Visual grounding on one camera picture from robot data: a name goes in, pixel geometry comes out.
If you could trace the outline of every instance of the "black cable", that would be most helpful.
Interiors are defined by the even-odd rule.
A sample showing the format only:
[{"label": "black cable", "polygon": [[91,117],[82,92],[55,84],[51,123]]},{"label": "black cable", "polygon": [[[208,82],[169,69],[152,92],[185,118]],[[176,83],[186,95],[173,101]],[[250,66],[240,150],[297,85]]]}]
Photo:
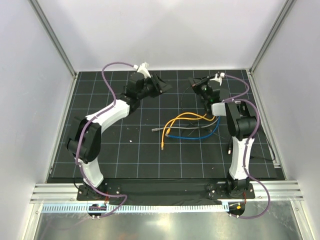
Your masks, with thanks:
[{"label": "black cable", "polygon": [[[273,159],[270,159],[270,158],[265,158],[265,157],[262,157],[262,156],[255,156],[255,155],[250,155],[250,159],[262,159],[262,160],[266,160],[266,161],[274,161],[276,160],[276,155],[275,155],[275,152],[274,152],[274,149],[272,148],[268,138],[267,138],[267,135],[266,133],[262,130],[264,136],[265,136],[265,139],[266,139],[266,142],[269,146],[269,148],[271,149],[271,152],[272,152],[272,155],[273,155]],[[231,143],[231,140],[232,140],[232,137],[230,136],[230,139],[229,139],[229,143],[228,143],[228,151],[232,149],[232,143]]]},{"label": "black cable", "polygon": [[[183,107],[183,99],[184,99],[184,95],[186,94],[186,92],[191,88],[192,86],[188,86],[184,92],[182,93],[181,99],[180,99],[180,105],[181,105],[181,111],[184,113],[184,107]],[[195,125],[191,120],[188,120],[188,122],[190,123],[188,126],[192,125],[198,129],[207,129],[210,128],[211,126],[200,126],[200,125]]]},{"label": "black cable", "polygon": [[251,155],[250,157],[256,158],[256,159],[263,159],[263,160],[266,160],[266,161],[274,161],[274,160],[276,160],[275,151],[274,151],[273,147],[271,146],[271,144],[270,144],[270,142],[269,142],[269,139],[267,138],[267,135],[266,135],[265,131],[264,131],[263,129],[261,129],[261,128],[260,128],[259,130],[261,130],[261,132],[262,132],[263,135],[265,136],[266,143],[268,144],[268,147],[271,149],[271,153],[272,153],[272,155],[273,155],[273,159],[269,159],[269,158],[265,158],[265,157],[260,157],[260,156],[253,156],[253,155]]},{"label": "black cable", "polygon": [[76,189],[79,190],[79,187],[77,187],[77,185],[76,185],[76,179],[75,178],[73,179],[73,185],[75,186]]}]

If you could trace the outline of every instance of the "white wall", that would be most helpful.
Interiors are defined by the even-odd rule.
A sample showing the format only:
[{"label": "white wall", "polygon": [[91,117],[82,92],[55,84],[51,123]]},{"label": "white wall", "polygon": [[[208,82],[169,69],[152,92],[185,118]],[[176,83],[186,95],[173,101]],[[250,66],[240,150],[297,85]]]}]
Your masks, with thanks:
[{"label": "white wall", "polygon": [[320,1],[297,0],[254,73],[286,173],[320,238]]},{"label": "white wall", "polygon": [[39,0],[77,71],[114,61],[147,61],[153,69],[249,68],[284,2]]},{"label": "white wall", "polygon": [[15,240],[48,172],[72,76],[28,1],[0,1],[0,36],[0,235]]}]

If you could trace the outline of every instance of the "white grid line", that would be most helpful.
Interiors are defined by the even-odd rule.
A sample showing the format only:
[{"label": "white grid line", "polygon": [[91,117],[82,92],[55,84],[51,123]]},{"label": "white grid line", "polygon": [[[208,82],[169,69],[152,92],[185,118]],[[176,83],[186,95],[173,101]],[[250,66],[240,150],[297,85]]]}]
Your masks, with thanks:
[{"label": "white grid line", "polygon": [[[88,107],[88,110],[86,111],[86,115],[89,114],[89,109],[90,109],[91,100],[92,100],[92,96],[93,96],[93,93],[94,93],[94,90],[95,90],[95,84],[96,84],[96,80],[97,80],[97,75],[98,75],[98,72],[95,73],[94,82],[93,82],[93,87],[92,87],[92,91],[91,91],[91,97],[90,97],[90,101],[89,101],[89,105],[88,105],[89,107]],[[74,170],[73,170],[72,178],[75,178],[76,169],[77,169],[77,165],[75,164],[75,165],[74,165]]]},{"label": "white grid line", "polygon": [[139,130],[139,143],[138,143],[138,159],[137,159],[137,166],[136,166],[136,178],[138,178],[138,172],[139,172],[139,156],[140,156],[140,139],[141,139],[141,123],[142,123],[142,105],[144,104],[144,101],[141,100],[141,111],[140,111],[140,130]]},{"label": "white grid line", "polygon": [[[176,87],[179,89],[179,81],[178,81],[178,71],[176,71]],[[180,114],[180,103],[179,103],[179,91],[177,90],[177,97],[178,97],[178,114]],[[182,178],[182,152],[181,152],[181,138],[179,138],[179,143],[180,143],[180,170],[181,170],[181,178]]]},{"label": "white grid line", "polygon": [[[160,114],[160,109],[161,109],[161,95],[159,96],[159,128],[161,128],[161,114]],[[161,142],[161,131],[158,132],[159,134],[159,143]],[[161,149],[158,149],[158,178],[160,178],[160,151]]]},{"label": "white grid line", "polygon": [[[101,144],[139,144],[138,142],[101,142]],[[159,142],[141,142],[140,144],[159,144]],[[179,142],[167,142],[166,144],[180,144]],[[181,144],[195,144],[194,142],[181,142]],[[201,144],[220,144],[220,142],[202,142]],[[266,142],[256,142],[256,144],[267,145]]]},{"label": "white grid line", "polygon": [[[193,77],[195,77],[195,71],[194,70],[192,70],[192,74],[193,74]],[[195,98],[195,105],[197,106],[196,113],[199,114],[199,112],[198,112],[198,101],[197,101],[197,95],[196,94],[194,95],[194,98]],[[198,133],[199,133],[199,138],[200,138],[201,137],[200,128],[198,129]],[[203,159],[203,156],[202,156],[201,139],[199,139],[199,145],[200,145],[200,155],[201,155],[202,177],[204,178],[205,177],[205,171],[204,171],[204,159]]]},{"label": "white grid line", "polygon": [[[58,162],[55,162],[57,164],[75,164],[74,162],[67,162],[67,161],[58,161]],[[137,165],[136,163],[134,162],[99,162],[99,164],[118,164],[118,165],[121,165],[121,164],[131,164],[131,165]],[[140,165],[143,165],[143,164],[148,164],[148,165],[159,165],[159,163],[157,162],[144,162],[144,163],[139,163]],[[222,162],[204,162],[204,163],[195,163],[195,162],[182,162],[182,163],[179,163],[179,162],[161,162],[160,165],[222,165],[222,164],[227,164],[227,163],[222,163]],[[259,163],[259,162],[253,162],[253,163],[250,163],[250,164],[253,164],[253,165],[265,165],[264,163]],[[267,163],[267,165],[270,165],[270,166],[273,166],[274,164],[272,162],[270,163]]]},{"label": "white grid line", "polygon": [[[126,82],[128,83],[128,78],[129,78],[129,72],[126,75]],[[116,157],[116,166],[115,166],[115,174],[114,177],[117,177],[117,172],[118,172],[118,163],[119,163],[119,153],[120,153],[120,143],[121,143],[121,133],[122,133],[122,125],[124,123],[124,119],[121,119],[121,127],[120,127],[120,136],[119,136],[119,147],[118,147],[118,154]]]},{"label": "white grid line", "polygon": [[[160,116],[160,114],[161,114],[161,110],[166,110],[166,109],[172,109],[172,110],[176,110],[176,109],[178,109],[178,111],[179,111],[179,113],[180,113],[180,106],[179,106],[179,104],[180,104],[180,102],[179,102],[179,96],[181,96],[182,95],[182,92],[180,92],[181,90],[179,89],[179,77],[178,77],[178,71],[176,70],[176,71],[173,71],[173,72],[175,72],[176,73],[176,79],[166,79],[166,81],[168,81],[168,83],[169,84],[173,84],[173,81],[176,81],[176,84],[177,84],[177,93],[165,93],[165,95],[175,95],[175,94],[177,94],[177,96],[178,96],[178,99],[177,99],[177,101],[178,101],[178,108],[176,108],[176,107],[174,107],[174,108],[161,108],[161,102],[160,102],[160,99],[159,99],[159,109],[157,108],[157,107],[155,107],[155,108],[152,108],[152,107],[145,107],[145,108],[143,108],[143,110],[148,110],[148,109],[158,109],[159,110],[159,122],[158,122],[158,124],[143,124],[144,126],[155,126],[155,127],[157,127],[157,126],[159,126],[159,127],[161,127],[161,116]],[[93,83],[93,90],[92,90],[92,93],[80,93],[80,94],[77,94],[77,92],[78,92],[78,87],[79,87],[79,84],[80,84],[80,82],[84,82],[84,81],[86,81],[86,80],[81,80],[81,76],[82,76],[82,72],[81,72],[81,75],[80,75],[80,78],[79,78],[79,81],[78,81],[78,85],[76,86],[76,91],[74,92],[75,94],[73,94],[73,101],[72,101],[72,104],[70,105],[70,107],[71,108],[69,108],[68,110],[70,111],[69,112],[69,116],[68,116],[68,119],[67,119],[67,121],[66,121],[66,123],[69,123],[69,120],[70,120],[70,116],[71,116],[71,111],[76,111],[76,110],[85,110],[85,111],[92,111],[92,110],[100,110],[100,108],[90,108],[90,105],[91,105],[91,99],[92,99],[92,96],[93,95],[108,95],[108,96],[106,96],[107,97],[107,104],[108,104],[108,101],[109,101],[109,95],[110,95],[110,93],[94,93],[94,88],[95,88],[95,84],[96,84],[96,82],[103,82],[103,80],[98,80],[97,79],[97,72],[95,73],[96,75],[95,75],[95,79],[94,79],[94,83]],[[114,72],[112,71],[111,72],[111,79],[110,79],[110,84],[111,84],[111,81],[113,81],[114,79],[113,79],[113,74],[114,74]],[[115,82],[116,81],[119,81],[119,84],[121,84],[121,82],[123,81],[126,81],[126,82],[128,82],[128,77],[129,77],[129,72],[127,71],[127,80],[122,80],[122,79],[117,79],[117,80],[114,80]],[[186,80],[186,79],[182,79],[180,82],[181,83],[186,83],[188,80]],[[236,81],[236,80],[234,80],[234,79],[228,79],[227,78],[227,84],[228,84],[228,88],[229,88],[229,90],[230,90],[230,86],[229,86],[229,81]],[[88,106],[88,108],[73,108],[73,105],[74,105],[74,102],[75,102],[75,96],[76,95],[90,95],[90,102],[89,102],[89,106]],[[250,98],[250,96],[252,95],[252,93],[248,93],[247,94],[247,96],[248,96],[248,98]],[[194,109],[194,110],[196,110],[197,111],[197,113],[199,113],[199,106],[198,106],[198,103],[196,102],[196,107],[187,107],[186,109]],[[141,117],[141,115],[142,115],[142,109],[141,109],[141,113],[140,113],[140,123],[142,122],[142,117]],[[139,132],[139,138],[141,138],[141,126],[142,126],[142,124],[125,124],[126,126],[140,126],[140,132]],[[123,126],[123,119],[121,120],[121,124],[114,124],[113,126]],[[64,133],[63,133],[63,137],[61,138],[61,140],[63,140],[64,139],[64,135],[66,134],[66,129],[64,130]],[[140,139],[139,139],[139,142],[138,143],[125,143],[125,142],[121,142],[121,131],[122,131],[122,127],[121,127],[121,129],[120,129],[120,136],[119,136],[119,142],[118,143],[113,143],[113,142],[102,142],[101,144],[118,144],[118,154],[117,154],[117,162],[115,162],[115,163],[111,163],[111,162],[100,162],[99,164],[116,164],[116,173],[115,173],[115,177],[117,176],[117,170],[118,170],[118,164],[137,164],[138,166],[139,166],[139,164],[153,164],[153,163],[139,163],[139,160],[138,160],[138,163],[122,163],[122,162],[119,162],[119,152],[120,152],[120,146],[121,146],[121,144],[139,144],[139,147],[140,147],[140,144],[157,144],[157,145],[159,145],[160,143],[159,142],[155,142],[155,143],[153,143],[153,142],[146,142],[146,143],[140,143]],[[261,138],[260,138],[260,136],[258,136],[258,139],[259,139],[259,142],[257,143],[257,144],[259,144],[260,145],[260,147],[261,147],[261,150],[262,150],[262,154],[263,154],[263,156],[265,155],[265,153],[264,153],[264,149],[262,148],[262,146],[263,145],[266,145],[267,143],[264,143],[264,142],[261,142]],[[61,151],[61,147],[62,147],[62,144],[63,144],[63,142],[61,142],[61,145],[60,145],[60,147],[59,147],[59,152],[57,153],[57,160],[59,159],[58,158],[58,156],[59,156],[59,154],[60,154],[60,151]],[[230,164],[230,163],[224,163],[224,156],[223,156],[223,149],[222,149],[222,147],[223,146],[226,146],[228,143],[227,142],[225,142],[225,143],[222,143],[222,141],[221,141],[221,139],[219,138],[219,142],[216,142],[216,143],[207,143],[207,142],[202,142],[202,141],[200,141],[200,152],[201,152],[201,163],[182,163],[182,149],[181,149],[181,144],[194,144],[194,142],[181,142],[181,140],[179,141],[179,142],[168,142],[168,143],[166,143],[166,144],[179,144],[179,146],[180,146],[180,163],[174,163],[174,162],[172,162],[172,163],[161,163],[161,156],[160,156],[160,150],[159,150],[159,153],[158,153],[158,163],[155,163],[155,164],[157,164],[158,165],[158,177],[160,177],[160,165],[168,165],[168,164],[180,164],[180,170],[181,170],[181,173],[180,173],[180,175],[181,175],[181,178],[182,178],[182,176],[183,176],[183,171],[182,171],[182,166],[183,165],[192,165],[192,164],[194,164],[194,165],[196,165],[196,164],[201,164],[202,165],[202,176],[204,177],[204,165],[212,165],[212,164],[223,164],[223,168],[224,168],[224,174],[226,175],[226,171],[225,171],[225,164]],[[222,153],[222,163],[204,163],[203,162],[203,156],[202,156],[202,147],[201,147],[201,145],[202,144],[220,144],[220,148],[221,148],[221,153]],[[55,167],[54,167],[54,170],[53,170],[53,172],[52,172],[52,177],[54,176],[54,172],[55,172],[55,169],[56,169],[56,166],[57,166],[57,164],[60,164],[60,163],[64,163],[64,162],[58,162],[58,161],[56,161],[55,162]],[[250,164],[257,164],[257,165],[264,165],[265,167],[267,167],[267,165],[268,165],[268,163],[266,162],[266,161],[264,161],[264,163],[250,163]]]}]

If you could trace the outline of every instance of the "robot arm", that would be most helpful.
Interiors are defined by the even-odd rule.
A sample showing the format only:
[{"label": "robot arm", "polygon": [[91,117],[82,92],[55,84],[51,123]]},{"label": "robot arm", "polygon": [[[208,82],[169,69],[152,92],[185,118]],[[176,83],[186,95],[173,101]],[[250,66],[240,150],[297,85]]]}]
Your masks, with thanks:
[{"label": "robot arm", "polygon": [[[255,111],[245,102],[223,102],[230,97],[227,89],[221,88],[223,73],[202,78],[189,78],[193,91],[204,101],[207,113],[214,116],[224,116],[228,131],[232,137],[232,163],[227,176],[227,191],[230,195],[242,194],[249,187],[249,178],[243,167],[243,157],[246,141],[253,132],[257,120]],[[250,139],[245,158],[246,170],[249,172],[250,151],[254,139]]]},{"label": "robot arm", "polygon": [[[243,164],[245,147],[248,137],[253,132],[257,120],[252,107],[245,102],[220,102],[212,104],[212,114],[226,116],[228,131],[232,137],[233,150],[231,167],[227,175],[227,189],[230,193],[241,193],[248,190],[249,181]],[[249,172],[249,161],[252,144],[251,138],[247,144],[245,168]]]},{"label": "robot arm", "polygon": [[92,121],[87,128],[80,147],[78,161],[81,163],[87,179],[95,188],[99,188],[104,180],[98,164],[102,133],[118,120],[132,114],[139,107],[142,99],[148,96],[155,98],[171,88],[156,74],[150,74],[147,67],[147,63],[141,64],[139,68],[135,65],[137,72],[134,72],[129,77],[127,85],[124,87],[124,93],[116,100],[115,105],[111,103],[109,106],[87,115],[85,118],[75,117],[73,119],[69,137],[66,141],[66,148],[75,156],[80,134],[85,124],[94,116],[113,106],[109,111]]}]

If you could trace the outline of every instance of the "purple cable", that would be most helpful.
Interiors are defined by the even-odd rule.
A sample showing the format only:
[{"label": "purple cable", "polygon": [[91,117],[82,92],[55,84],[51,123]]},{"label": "purple cable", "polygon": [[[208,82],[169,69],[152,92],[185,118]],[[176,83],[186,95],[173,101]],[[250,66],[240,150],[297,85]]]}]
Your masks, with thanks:
[{"label": "purple cable", "polygon": [[[83,176],[83,178],[87,181],[87,183],[90,185],[90,187],[96,191],[98,194],[100,195],[103,195],[103,196],[106,196],[106,197],[109,197],[109,198],[124,198],[123,201],[115,208],[113,209],[112,211],[104,214],[104,215],[101,215],[100,218],[104,218],[104,217],[108,217],[110,216],[111,214],[113,214],[115,211],[117,211],[127,200],[128,196],[126,194],[120,194],[120,195],[110,195],[110,194],[106,194],[104,192],[101,192],[99,191],[98,189],[96,189],[92,183],[88,180],[86,174],[84,173],[83,169],[82,169],[82,166],[81,164],[78,162],[79,160],[79,154],[80,154],[80,148],[81,148],[81,144],[82,144],[82,141],[84,139],[84,135],[85,135],[85,132],[88,128],[88,126],[93,122],[93,120],[97,119],[97,117],[101,116],[102,114],[105,114],[106,112],[108,112],[110,109],[112,109],[113,107],[116,106],[116,94],[115,92],[112,90],[111,86],[109,85],[107,79],[106,79],[106,76],[105,76],[105,69],[111,65],[116,65],[116,64],[122,64],[122,65],[126,65],[126,66],[129,66],[129,67],[134,67],[134,65],[132,64],[129,64],[129,63],[126,63],[126,62],[122,62],[122,61],[115,61],[115,62],[111,62],[107,65],[105,65],[103,68],[102,68],[102,71],[101,71],[101,74],[102,74],[102,78],[106,84],[106,86],[108,87],[109,91],[111,92],[112,94],[112,97],[113,97],[113,104],[108,107],[107,109],[103,110],[102,112],[98,113],[96,116],[94,116],[93,118],[91,118],[83,127],[82,131],[81,131],[81,134],[80,134],[80,137],[79,137],[79,143],[78,143],[78,147],[76,149],[76,153],[75,153],[75,164],[79,166],[80,168],[80,172]],[[66,227],[66,228],[54,228],[56,230],[61,230],[61,231],[66,231],[66,230],[70,230],[72,228],[74,228],[75,226],[83,223],[84,221],[88,220],[88,219],[91,219],[91,218],[87,218],[87,219],[82,219],[81,221],[77,222],[76,224],[74,224],[73,226],[71,227]],[[47,223],[47,226],[45,227],[41,237],[40,237],[40,240],[42,240],[44,238],[44,236],[46,235],[46,232],[48,230],[49,227],[52,227],[51,226],[51,220]]]},{"label": "purple cable", "polygon": [[250,87],[249,87],[248,83],[246,83],[244,80],[242,80],[241,78],[235,77],[235,76],[227,75],[227,74],[226,74],[225,76],[226,76],[227,78],[232,78],[232,79],[235,79],[235,80],[238,80],[238,81],[244,83],[244,85],[245,85],[245,91],[244,91],[243,93],[239,94],[239,95],[229,97],[229,98],[223,100],[223,102],[231,102],[232,100],[237,99],[237,98],[239,98],[239,97],[241,97],[241,96],[243,96],[243,95],[246,95],[246,94],[249,92]]},{"label": "purple cable", "polygon": [[106,197],[109,197],[109,198],[124,198],[123,201],[115,208],[113,209],[112,211],[104,214],[101,216],[101,218],[104,218],[104,217],[107,217],[111,214],[113,214],[116,210],[118,210],[124,203],[125,201],[127,200],[128,196],[126,194],[120,194],[120,195],[110,195],[110,194],[106,194],[104,192],[101,192],[99,191],[98,189],[96,189],[93,184],[88,180],[85,172],[83,171],[83,168],[82,168],[82,165],[81,163],[79,163],[79,155],[80,155],[80,148],[81,148],[81,144],[82,144],[82,141],[84,139],[84,136],[85,136],[85,132],[87,131],[87,128],[88,126],[95,120],[97,119],[97,117],[101,116],[102,114],[105,114],[106,112],[108,112],[110,109],[112,109],[113,107],[116,106],[116,94],[115,92],[112,90],[111,86],[109,85],[106,77],[105,77],[105,69],[111,65],[115,65],[115,64],[122,64],[122,65],[126,65],[126,66],[129,66],[129,67],[134,67],[132,64],[129,64],[129,63],[125,63],[125,62],[121,62],[121,61],[116,61],[116,62],[112,62],[112,63],[109,63],[107,65],[105,65],[102,69],[102,77],[103,77],[103,80],[106,84],[106,86],[108,87],[108,89],[110,90],[110,92],[112,93],[112,96],[113,96],[113,104],[108,107],[107,109],[101,111],[100,113],[98,113],[96,116],[94,116],[93,118],[91,118],[83,127],[82,131],[81,131],[81,134],[80,134],[80,137],[79,137],[79,143],[78,143],[78,147],[76,149],[76,153],[75,153],[75,164],[79,166],[80,168],[80,172],[83,176],[83,179],[86,180],[86,182],[89,184],[89,186],[94,190],[96,191],[98,194],[102,195],[102,196],[106,196]]},{"label": "purple cable", "polygon": [[[250,87],[249,87],[249,85],[248,85],[244,80],[242,80],[242,79],[240,79],[240,78],[237,78],[237,77],[235,77],[235,76],[230,76],[230,75],[226,75],[226,76],[227,76],[228,78],[233,78],[233,79],[235,79],[235,80],[238,80],[238,81],[244,83],[245,86],[246,86],[246,90],[245,90],[245,92],[243,92],[243,93],[241,93],[241,94],[239,94],[239,95],[237,95],[237,96],[233,96],[233,97],[230,97],[230,98],[227,98],[227,99],[223,100],[224,103],[233,102],[236,98],[238,98],[238,97],[240,97],[240,96],[243,96],[243,95],[245,95],[245,94],[248,93]],[[263,187],[263,189],[265,190],[266,195],[267,195],[267,197],[268,197],[268,203],[267,203],[266,208],[265,208],[260,214],[258,214],[258,215],[255,215],[255,216],[237,216],[237,215],[235,215],[235,214],[231,214],[231,216],[233,216],[233,217],[240,218],[240,219],[248,219],[248,220],[249,220],[249,219],[259,218],[259,217],[261,217],[263,214],[265,214],[265,213],[269,210],[269,208],[270,208],[271,198],[270,198],[270,194],[269,194],[269,191],[268,191],[268,189],[266,188],[266,186],[265,186],[261,181],[259,181],[258,179],[254,178],[253,176],[251,176],[251,175],[249,174],[249,172],[247,171],[247,169],[246,169],[246,156],[247,156],[247,151],[248,151],[248,144],[249,144],[250,139],[252,139],[252,138],[256,135],[256,133],[257,133],[257,131],[258,131],[258,129],[259,129],[259,126],[260,126],[260,115],[259,115],[259,111],[258,111],[257,107],[256,107],[252,102],[250,102],[250,101],[247,100],[247,99],[237,99],[237,101],[245,102],[245,103],[249,104],[250,106],[252,106],[253,109],[254,109],[254,111],[255,111],[255,115],[256,115],[256,125],[255,125],[255,127],[254,127],[251,135],[247,138],[247,140],[246,140],[246,142],[245,142],[244,154],[243,154],[243,168],[244,168],[244,172],[245,172],[245,174],[246,174],[251,180],[256,181],[258,184],[260,184],[260,185]]]}]

